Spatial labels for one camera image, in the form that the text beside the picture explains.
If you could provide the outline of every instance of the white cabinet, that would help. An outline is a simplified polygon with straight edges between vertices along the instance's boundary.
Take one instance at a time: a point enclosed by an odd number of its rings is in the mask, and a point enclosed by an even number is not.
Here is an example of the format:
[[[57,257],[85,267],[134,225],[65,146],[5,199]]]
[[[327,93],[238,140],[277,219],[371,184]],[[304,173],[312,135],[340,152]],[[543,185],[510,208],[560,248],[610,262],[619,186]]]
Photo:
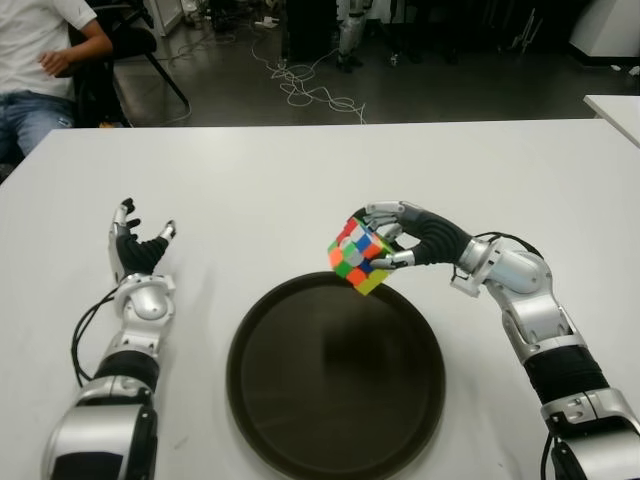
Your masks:
[[[640,55],[640,0],[595,0],[583,12],[571,44],[590,57]]]
[[[182,18],[180,0],[146,0],[158,33],[166,37]]]

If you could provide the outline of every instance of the green cube sticker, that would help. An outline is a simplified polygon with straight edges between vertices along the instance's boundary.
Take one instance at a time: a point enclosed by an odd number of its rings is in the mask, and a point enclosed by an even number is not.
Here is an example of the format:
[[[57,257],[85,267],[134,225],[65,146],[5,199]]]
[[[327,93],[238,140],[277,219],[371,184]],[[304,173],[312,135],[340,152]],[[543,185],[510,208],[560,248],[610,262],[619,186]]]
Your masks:
[[[356,244],[353,242],[349,242],[349,244],[347,244],[346,247],[342,248],[342,254],[344,255],[345,258],[350,257],[353,252],[357,252],[358,251],[358,247],[356,247]]]
[[[347,275],[349,275],[349,272],[353,270],[353,267],[347,262],[340,262],[340,264],[338,264],[338,266],[335,267],[334,270],[342,278],[347,278]]]

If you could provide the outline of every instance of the white table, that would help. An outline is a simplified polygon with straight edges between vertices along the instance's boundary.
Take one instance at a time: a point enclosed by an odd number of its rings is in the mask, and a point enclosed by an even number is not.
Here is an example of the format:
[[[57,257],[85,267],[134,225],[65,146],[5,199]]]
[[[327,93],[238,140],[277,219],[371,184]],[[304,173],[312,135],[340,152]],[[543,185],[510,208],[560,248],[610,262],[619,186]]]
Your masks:
[[[584,101],[640,148],[640,97],[587,95]]]
[[[71,332],[112,286],[106,234],[127,196],[143,235],[168,218],[179,231],[158,267],[178,287],[158,480],[279,478],[230,417],[231,339],[269,289],[326,270],[332,236],[375,199],[536,245],[608,380],[640,412],[639,178],[637,149],[604,120],[54,132],[0,187],[2,477],[38,478],[77,391]],[[499,309],[449,278],[435,266],[388,282],[429,321],[447,372],[440,428],[397,478],[538,478],[546,431]],[[80,352],[90,371],[117,328],[104,309]]]

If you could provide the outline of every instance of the robotic hand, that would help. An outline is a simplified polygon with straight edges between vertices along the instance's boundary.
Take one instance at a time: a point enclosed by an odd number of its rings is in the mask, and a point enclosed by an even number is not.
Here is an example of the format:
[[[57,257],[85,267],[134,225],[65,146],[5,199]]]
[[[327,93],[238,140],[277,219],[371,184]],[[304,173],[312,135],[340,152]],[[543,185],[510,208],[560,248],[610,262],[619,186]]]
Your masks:
[[[153,409],[159,356],[174,315],[169,276],[153,270],[176,235],[173,221],[153,240],[139,243],[127,221],[127,199],[116,209],[109,252],[118,288],[116,315],[122,328],[109,343],[94,376],[52,433],[44,453],[47,480],[150,480],[157,446]]]
[[[640,478],[640,423],[622,393],[609,387],[567,312],[555,299],[540,254],[512,250],[493,233],[472,237],[448,220],[407,202],[372,203],[355,214],[388,242],[406,232],[420,243],[372,262],[382,269],[454,265],[452,286],[477,297],[484,284],[502,309],[503,327],[542,403],[549,429],[545,458],[558,480]],[[466,273],[457,275],[456,268]]]

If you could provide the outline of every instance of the black chair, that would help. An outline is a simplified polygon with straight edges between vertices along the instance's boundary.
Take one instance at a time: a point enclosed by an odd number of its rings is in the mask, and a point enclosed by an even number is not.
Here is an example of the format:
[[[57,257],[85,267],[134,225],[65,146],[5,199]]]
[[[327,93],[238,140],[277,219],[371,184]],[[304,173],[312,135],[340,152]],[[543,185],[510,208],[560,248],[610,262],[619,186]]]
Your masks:
[[[71,45],[82,43],[82,33],[69,26]],[[72,77],[75,91],[76,128],[96,128],[103,122],[120,123],[131,127],[120,105],[113,84],[113,59],[88,61],[74,64],[61,74]]]
[[[91,0],[89,5],[98,15],[98,22],[113,43],[113,57],[109,62],[109,72],[113,78],[115,60],[144,55],[156,71],[169,84],[182,103],[189,107],[189,100],[162,65],[153,56],[158,44],[153,34],[143,27],[134,26],[138,20],[153,28],[153,18],[142,0]]]

